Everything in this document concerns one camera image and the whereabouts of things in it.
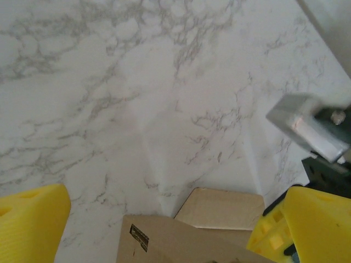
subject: yellow plastic object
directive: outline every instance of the yellow plastic object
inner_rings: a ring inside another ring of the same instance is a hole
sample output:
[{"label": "yellow plastic object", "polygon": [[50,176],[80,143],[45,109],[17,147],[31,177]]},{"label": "yellow plastic object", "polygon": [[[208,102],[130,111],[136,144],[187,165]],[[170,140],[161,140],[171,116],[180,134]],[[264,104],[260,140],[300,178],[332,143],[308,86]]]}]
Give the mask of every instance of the yellow plastic object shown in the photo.
[{"label": "yellow plastic object", "polygon": [[284,217],[283,204],[284,200],[266,216],[260,217],[246,248],[274,262],[292,263],[292,258],[284,255],[284,250],[293,244],[293,240]]},{"label": "yellow plastic object", "polygon": [[301,262],[351,262],[351,199],[292,187],[284,214]]},{"label": "yellow plastic object", "polygon": [[0,262],[54,262],[70,209],[59,184],[0,198]]}]

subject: cardboard box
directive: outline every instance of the cardboard box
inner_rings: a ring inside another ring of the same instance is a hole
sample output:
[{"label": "cardboard box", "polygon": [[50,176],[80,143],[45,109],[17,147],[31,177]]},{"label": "cardboard box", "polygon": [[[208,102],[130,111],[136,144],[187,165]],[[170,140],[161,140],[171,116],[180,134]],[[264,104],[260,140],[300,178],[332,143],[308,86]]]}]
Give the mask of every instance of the cardboard box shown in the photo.
[{"label": "cardboard box", "polygon": [[176,219],[125,216],[117,263],[272,262],[244,248],[263,209],[260,196],[195,189]]},{"label": "cardboard box", "polygon": [[245,248],[264,208],[260,195],[196,188],[175,219]]}]

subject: gray marble veining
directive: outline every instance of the gray marble veining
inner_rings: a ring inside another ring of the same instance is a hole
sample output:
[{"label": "gray marble veining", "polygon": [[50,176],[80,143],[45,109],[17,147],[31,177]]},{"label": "gray marble veining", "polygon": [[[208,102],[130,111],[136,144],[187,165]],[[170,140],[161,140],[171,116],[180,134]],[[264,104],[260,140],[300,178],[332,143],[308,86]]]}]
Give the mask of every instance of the gray marble veining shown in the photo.
[{"label": "gray marble veining", "polygon": [[114,262],[125,213],[174,215],[194,187],[269,203],[307,153],[265,119],[351,81],[294,0],[0,3],[0,191],[56,182],[57,262]]}]

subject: screw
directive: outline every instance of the screw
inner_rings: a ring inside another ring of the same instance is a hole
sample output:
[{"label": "screw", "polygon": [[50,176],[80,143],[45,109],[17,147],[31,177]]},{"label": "screw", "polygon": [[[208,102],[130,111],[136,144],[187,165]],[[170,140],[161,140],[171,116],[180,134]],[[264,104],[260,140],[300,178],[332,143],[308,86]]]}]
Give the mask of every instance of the screw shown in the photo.
[{"label": "screw", "polygon": [[344,111],[336,110],[332,113],[330,119],[332,122],[334,122],[335,125],[340,125],[345,121],[346,113]]}]

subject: white marble surface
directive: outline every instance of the white marble surface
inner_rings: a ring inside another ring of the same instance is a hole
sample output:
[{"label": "white marble surface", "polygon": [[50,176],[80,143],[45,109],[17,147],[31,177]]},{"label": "white marble surface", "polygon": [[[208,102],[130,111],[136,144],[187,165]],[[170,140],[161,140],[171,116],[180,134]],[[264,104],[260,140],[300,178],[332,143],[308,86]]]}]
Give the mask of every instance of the white marble surface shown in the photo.
[{"label": "white marble surface", "polygon": [[0,2],[0,192],[62,182],[56,262],[114,262],[122,215],[196,186],[263,194],[307,154],[265,114],[287,92],[351,101],[294,0]]}]

